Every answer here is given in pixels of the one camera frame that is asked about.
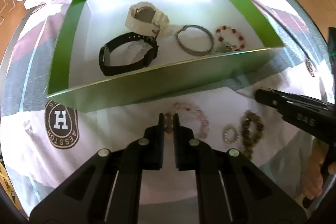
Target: watch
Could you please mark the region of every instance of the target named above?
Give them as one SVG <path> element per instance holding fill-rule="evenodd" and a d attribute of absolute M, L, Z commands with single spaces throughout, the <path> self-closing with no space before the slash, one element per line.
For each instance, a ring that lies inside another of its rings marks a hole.
<path fill-rule="evenodd" d="M 122 44 L 137 41 L 143 39 L 146 43 L 152 46 L 144 55 L 143 59 L 124 66 L 110 66 L 110 54 L 117 47 Z M 99 67 L 105 76 L 118 75 L 125 72 L 130 72 L 133 70 L 142 69 L 148 67 L 150 63 L 157 57 L 159 46 L 156 43 L 156 40 L 153 37 L 147 37 L 144 35 L 139 35 L 134 32 L 129 32 L 122 34 L 110 42 L 106 43 L 99 51 Z"/>
<path fill-rule="evenodd" d="M 139 2 L 128 10 L 126 27 L 137 34 L 157 38 L 168 28 L 169 18 L 149 2 Z"/>

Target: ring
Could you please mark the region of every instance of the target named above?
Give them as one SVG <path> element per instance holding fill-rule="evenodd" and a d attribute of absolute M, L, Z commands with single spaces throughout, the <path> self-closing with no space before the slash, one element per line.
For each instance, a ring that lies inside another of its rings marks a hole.
<path fill-rule="evenodd" d="M 185 45 L 182 44 L 182 42 L 179 39 L 179 33 L 180 32 L 184 32 L 185 30 L 187 30 L 188 28 L 197 28 L 200 29 L 201 31 L 205 32 L 208 37 L 210 38 L 210 42 L 211 42 L 211 48 L 206 50 L 206 51 L 195 51 L 192 50 L 188 47 L 186 47 Z M 175 34 L 175 38 L 177 40 L 177 43 L 180 45 L 180 47 L 182 48 L 182 50 L 184 50 L 185 52 L 193 55 L 193 56 L 204 56 L 207 55 L 209 52 L 211 52 L 211 50 L 213 49 L 214 45 L 215 45 L 215 40 L 211 34 L 211 32 L 209 32 L 206 28 L 203 28 L 202 26 L 198 26 L 198 25 L 185 25 L 183 26 L 183 28 L 181 30 L 179 30 L 176 34 Z"/>
<path fill-rule="evenodd" d="M 234 132 L 234 135 L 232 138 L 228 138 L 228 133 L 229 131 L 233 131 Z M 228 124 L 227 126 L 225 126 L 223 128 L 223 140 L 227 143 L 227 144 L 233 144 L 235 143 L 236 141 L 239 140 L 239 133 L 237 131 L 237 129 L 231 125 L 231 124 Z"/>

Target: white watch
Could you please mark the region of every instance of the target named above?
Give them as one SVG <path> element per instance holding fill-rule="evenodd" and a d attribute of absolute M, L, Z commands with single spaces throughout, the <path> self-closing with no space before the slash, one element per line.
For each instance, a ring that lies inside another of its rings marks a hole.
<path fill-rule="evenodd" d="M 147 37 L 161 37 L 167 32 L 169 18 L 149 2 L 139 2 L 128 10 L 126 27 Z"/>

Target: white watch strap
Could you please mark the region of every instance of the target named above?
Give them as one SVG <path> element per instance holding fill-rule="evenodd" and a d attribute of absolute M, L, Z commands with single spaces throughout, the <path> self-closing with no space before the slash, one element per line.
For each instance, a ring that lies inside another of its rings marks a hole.
<path fill-rule="evenodd" d="M 143 7 L 151 7 L 155 10 L 151 23 L 143 22 L 134 18 L 137 10 Z M 161 37 L 167 32 L 169 18 L 162 11 L 156 9 L 151 3 L 140 2 L 129 8 L 125 25 L 131 32 L 145 35 L 147 37 Z"/>

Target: brown beaded bracelet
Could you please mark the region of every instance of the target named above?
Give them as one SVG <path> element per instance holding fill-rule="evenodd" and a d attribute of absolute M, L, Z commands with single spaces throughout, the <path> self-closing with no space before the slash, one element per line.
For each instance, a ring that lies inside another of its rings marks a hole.
<path fill-rule="evenodd" d="M 253 137 L 251 137 L 251 134 L 250 134 L 250 131 L 249 131 L 251 122 L 253 122 L 256 126 L 256 132 L 254 133 Z M 241 127 L 243 129 L 242 132 L 241 132 L 241 135 L 243 137 L 243 144 L 244 144 L 244 147 L 245 147 L 244 155 L 245 155 L 246 158 L 251 160 L 252 155 L 253 155 L 253 147 L 263 137 L 264 125 L 261 122 L 261 118 L 257 114 L 249 111 L 246 114 L 246 117 L 245 117 Z"/>

